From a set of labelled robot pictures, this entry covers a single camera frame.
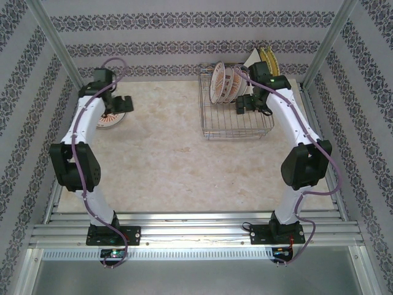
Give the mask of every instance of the floral border pattern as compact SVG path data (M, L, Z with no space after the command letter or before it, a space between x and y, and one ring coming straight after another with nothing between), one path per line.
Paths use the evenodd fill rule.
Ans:
M52 57L52 60L47 68L41 86L38 88L36 97L33 100L31 109L27 115L25 123L23 124L20 136L18 137L15 149L10 155L8 166L1 176L0 183L0 221L3 219L3 214L7 210L7 203L14 193L16 180L19 178L21 169L25 162L25 157L33 142L40 119L44 113L45 105L52 91L53 85L56 81L58 73L60 72L61 63L57 55Z
M374 95L374 100L393 135L393 93L387 84L388 80L381 74L352 21L346 22L341 30L341 36L351 51L364 82Z
M74 84L72 84L70 78L67 78L53 113L52 120L50 121L28 190L23 199L23 205L18 214L18 221L15 223L15 229L12 231L12 239L9 241L9 246L6 249L6 258L2 261L2 267L0 269L0 294L7 294L7 289L10 285L12 275L14 274L15 266L17 265L17 259L23 250L23 239L28 230L28 224L39 196L41 183L45 177L45 171L50 162L49 147L57 138L58 131L61 127L61 121L63 120L73 88Z
M313 111L314 111L314 114L315 114L315 118L316 118L316 120L317 120L317 124L318 124L318 127L319 127L319 131L320 131L320 133L321 133L322 138L325 139L326 136L324 135L324 131L323 131L322 127L321 127L321 123L320 123L320 121L319 121L319 119L318 119L318 114L317 114L317 112L316 112L316 108L314 107L313 100L311 99L311 92L310 92L309 90L307 90L307 93L308 93L309 100L310 100L310 102L311 102L311 107L313 108ZM333 169L333 173L334 173L334 177L335 177L335 179L336 179L336 183L338 183L337 171L336 171L335 169ZM351 213L350 213L349 210L348 210L348 206L347 206L347 204L346 204L346 199L345 199L345 196L344 196L344 193L343 193L343 190L342 190L342 189L340 189L340 195L341 195L341 198L342 198L343 203L344 203L345 212L346 212L346 214L347 214L349 220L351 220Z
M152 76L197 76L205 65L162 65L162 66L128 66L126 77L152 77ZM279 64L282 74L304 75L308 69L307 64L286 63ZM117 76L123 71L121 66L109 66ZM94 67L78 68L83 78L93 77Z
M7 121L16 107L22 90L24 89L31 71L36 65L37 59L47 42L44 32L39 26L34 30L28 45L24 49L20 59L18 60L15 70L11 74L11 78L4 87L4 91L0 96L0 136L2 131L7 127Z
M355 126L359 140L363 144L363 149L375 174L375 179L378 180L378 186L382 191L382 196L385 198L386 205L391 209L390 214L393 214L393 175L390 169L386 168L386 160L382 152L379 151L380 148L375 140L373 130L370 128L367 118L363 114L362 107L358 102L355 91L349 82L336 51L332 49L329 52L326 56L326 62L343 96L343 101Z
M274 53L316 53L319 41L303 40L229 40L124 42L67 45L71 57L107 57L127 55L251 53L254 48L270 46Z
M381 233L381 226L378 223L375 210L370 205L368 193L364 187L356 162L354 161L354 156L351 148L349 147L343 126L338 118L332 98L320 72L318 72L315 77L314 83L341 154L341 159L345 166L349 183L352 186L352 191L354 192L355 199L359 206L359 212L363 217L366 230L370 235L370 241L376 253L376 258L379 260L379 267L384 274L384 279L387 281L389 291L393 293L393 269L391 267L391 265L393 265L392 254L389 252L389 247L384 241L384 235Z
M393 9L386 0L361 0L368 15L393 50Z
M1 9L0 52L7 45L8 40L14 33L14 29L17 28L27 9L26 2L21 0L9 0Z
M335 13L320 11L220 11L51 17L59 32L165 28L307 27L328 28Z

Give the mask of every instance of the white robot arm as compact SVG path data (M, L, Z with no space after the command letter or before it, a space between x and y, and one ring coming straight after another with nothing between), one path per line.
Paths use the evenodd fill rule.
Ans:
M308 134L313 138L313 140L318 141L319 136L311 129L307 120L304 118L296 104L293 91L285 88L279 89L277 92L284 95L292 102L303 124L307 127ZM306 137L306 134L303 132L294 112L290 109L288 104L278 98L277 95L271 93L267 99L267 106L272 110L274 117L279 120L290 147L294 148L299 146L299 144L312 144L312 142ZM295 216L296 203L304 191L310 191L311 189L311 186L304 186L296 191L290 186L286 188L281 203L275 210L276 217L280 224L293 224L298 221ZM300 203L298 212L302 209L304 200L305 199L303 199Z
M81 110L85 108L86 102L89 101L91 96L98 90L112 82L112 76L108 74L109 70L97 69L96 71L98 71L98 73L95 74L95 81L88 84L88 87L84 87L79 93L80 99L77 113L69 131L61 140L60 144L51 145L50 156L55 168L58 182L61 185L66 186L69 191L75 192L76 196L82 199L81 179L75 163L71 162L72 137L76 135L77 157L81 164L82 171L85 176L85 182L87 184L85 201L87 201L91 211L95 214L95 216L89 214L91 225L88 235L92 232L97 234L95 240L100 240L100 245L115 246L112 241L116 238L117 234L113 233L111 230L108 231L106 226L96 219L97 216L105 223L111 224L113 227L120 228L115 212L106 203L103 193L98 186L101 177L101 170L89 147L89 144L93 141L96 124L102 114L109 112L119 113L132 111L133 107L129 96L126 96L125 100L122 98L119 100L119 97L113 98L110 91L104 92L100 98L93 100L88 105L84 111L82 119L78 123L76 132L73 133L73 129L77 121L76 118ZM257 92L257 94L254 93L253 95L246 95L246 97L239 97L238 100L236 100L236 107L238 109L242 109L243 112L244 106L246 106L246 108L247 106L248 108L252 107L246 100L251 101L251 104L254 103L254 106L259 111L267 109L270 113L273 112L275 117L279 120L289 144L292 147L290 154L281 167L281 174L288 185L288 188L280 206L278 206L273 212L271 219L272 227L270 230L272 231L271 235L274 239L270 240L269 243L277 244L283 243L283 241L286 243L289 235L292 236L291 232L299 232L301 225L299 225L298 219L294 213L295 207L302 193L304 191L310 191L311 187L314 186L319 179L324 177L328 163L326 158L321 157L319 151L307 138L308 135L311 136L315 142L318 142L322 146L323 142L320 141L319 137L314 133L311 127L309 127L307 120L303 117L296 105L293 92L290 89L287 79L284 76L280 77L283 78L281 81L278 79L277 85L279 85L279 88L277 91L288 98L295 106L295 109L300 115L300 120L303 122L303 125L306 126L308 131L307 134L304 133L296 116L290 109L290 106L279 99L275 94ZM325 142L324 149L331 153L331 145L329 145L330 143L327 144ZM299 204L297 208L298 213L301 208L302 203ZM300 242L304 243L304 237L300 239Z

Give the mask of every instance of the patterned wallpaper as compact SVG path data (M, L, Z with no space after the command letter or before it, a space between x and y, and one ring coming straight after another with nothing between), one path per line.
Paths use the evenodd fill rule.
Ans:
M77 93L25 2L1 0L0 10L0 294L7 294L31 226L42 222L55 179L49 146L68 129Z
M43 3L86 81L111 56L127 61L128 81L182 80L196 79L201 63L242 62L268 45L281 71L300 81L342 0L292 2Z
M359 1L309 90L383 294L393 294L392 16L389 1Z

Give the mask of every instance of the black mounting bracket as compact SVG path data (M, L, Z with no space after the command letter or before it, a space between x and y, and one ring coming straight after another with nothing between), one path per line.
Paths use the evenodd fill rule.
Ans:
M291 261L294 257L294 251L292 247L286 248L272 248L271 251L273 252L273 257L278 258L279 260L274 259L273 262L282 262L283 261Z
M125 255L125 250L124 249L102 249L99 258L100 258L100 263L104 265L104 260L105 265L107 266L114 266L116 263L121 260Z
M128 246L139 246L141 242L140 226L121 226L114 213L111 224L119 230L126 238ZM124 246L124 241L119 234L106 226L90 225L86 238L87 246Z
M304 244L306 242L303 227L300 222L280 224L275 213L271 215L269 224L250 224L251 245L282 245Z

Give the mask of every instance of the beige tabletop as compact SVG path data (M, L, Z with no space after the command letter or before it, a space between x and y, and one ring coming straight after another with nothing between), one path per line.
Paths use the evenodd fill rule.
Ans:
M295 81L295 97L302 103ZM198 82L124 82L135 111L97 130L93 152L100 186L115 211L273 210L286 188L280 166L290 151L282 128L251 141L208 141L201 131ZM315 191L327 191L322 179ZM304 208L332 209L331 198L307 197ZM84 212L63 189L58 211Z

